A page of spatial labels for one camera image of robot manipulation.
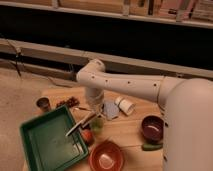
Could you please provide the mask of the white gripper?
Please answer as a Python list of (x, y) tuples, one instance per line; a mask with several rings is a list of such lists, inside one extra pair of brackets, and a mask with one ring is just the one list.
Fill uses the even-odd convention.
[(97, 88), (85, 88), (85, 99), (91, 110), (100, 116), (104, 106), (104, 91)]

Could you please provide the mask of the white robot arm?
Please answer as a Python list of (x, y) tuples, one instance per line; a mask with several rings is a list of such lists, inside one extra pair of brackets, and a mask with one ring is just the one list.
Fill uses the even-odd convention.
[(77, 81), (159, 106), (164, 117), (163, 171), (213, 171), (213, 81), (109, 74), (98, 59), (77, 73)]

